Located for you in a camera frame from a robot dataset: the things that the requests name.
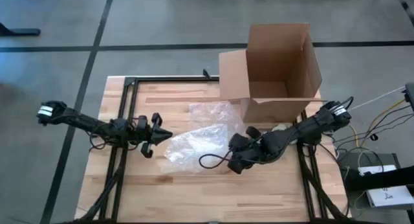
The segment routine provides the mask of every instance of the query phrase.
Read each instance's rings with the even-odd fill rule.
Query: black table leg
[[[38,28],[17,28],[9,29],[0,23],[0,36],[39,36]]]

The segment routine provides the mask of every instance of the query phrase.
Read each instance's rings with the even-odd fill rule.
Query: white label
[[[52,112],[52,111],[53,111],[53,108],[48,107],[48,106],[41,106],[41,107],[40,107],[40,110],[45,110],[45,111],[50,111],[50,112]]]
[[[334,114],[335,115],[341,115],[342,113],[345,113],[347,110],[345,110],[345,108],[340,108],[340,109],[337,109],[335,112],[334,112]]]
[[[39,110],[38,114],[46,115],[48,117],[52,116],[51,112],[45,111],[45,110]]]

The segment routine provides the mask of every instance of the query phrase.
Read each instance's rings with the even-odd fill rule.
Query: concrete floor
[[[414,8],[414,0],[406,1]],[[0,22],[42,29],[38,38],[0,38],[0,50],[92,46],[105,2],[0,0]],[[399,0],[113,0],[100,45],[246,43],[253,23],[297,22],[310,23],[317,42],[414,40],[414,27]],[[217,74],[217,55],[223,51],[227,50],[98,52],[82,112],[97,117],[109,75],[191,75],[204,68]],[[42,128],[35,116],[42,101],[74,105],[89,55],[0,52],[1,223],[39,223],[67,127]],[[414,46],[316,48],[316,55],[326,99],[353,95],[356,106],[414,81]],[[401,98],[394,93],[355,109],[352,125],[364,132],[377,113]],[[412,165],[413,127],[411,120],[365,146],[395,152],[402,166]],[[345,128],[335,137],[350,134]],[[76,132],[52,223],[73,218],[88,147],[85,133]],[[409,223],[404,211],[369,210],[359,219]]]

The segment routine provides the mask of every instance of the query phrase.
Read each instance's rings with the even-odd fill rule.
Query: wooden tabletop
[[[124,77],[108,77],[100,120],[107,122],[117,117],[123,84]],[[150,118],[154,112],[159,112],[164,120],[162,127],[178,135],[189,131],[189,104],[218,100],[218,82],[141,82],[134,117],[147,115]],[[321,103],[316,102],[309,104],[308,116],[315,114],[320,106]],[[248,125],[271,128],[275,123]],[[334,153],[329,138],[323,137],[322,143]],[[129,151],[118,222],[309,220],[296,147],[288,147],[278,161],[254,165],[241,175],[229,171],[226,164],[198,174],[166,174],[162,167],[168,163],[164,156],[168,145],[169,140],[154,147],[152,159],[144,158],[139,150]],[[84,215],[100,195],[110,152],[110,146],[90,152],[76,218]],[[340,210],[345,210],[347,198],[337,164],[322,148],[318,148],[316,159],[323,189]],[[314,190],[312,193],[319,216]],[[108,217],[113,193],[111,195]]]

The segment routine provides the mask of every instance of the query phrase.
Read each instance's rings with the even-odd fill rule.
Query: cardboard box
[[[321,84],[308,24],[253,25],[246,50],[219,55],[220,97],[245,122],[292,122]]]

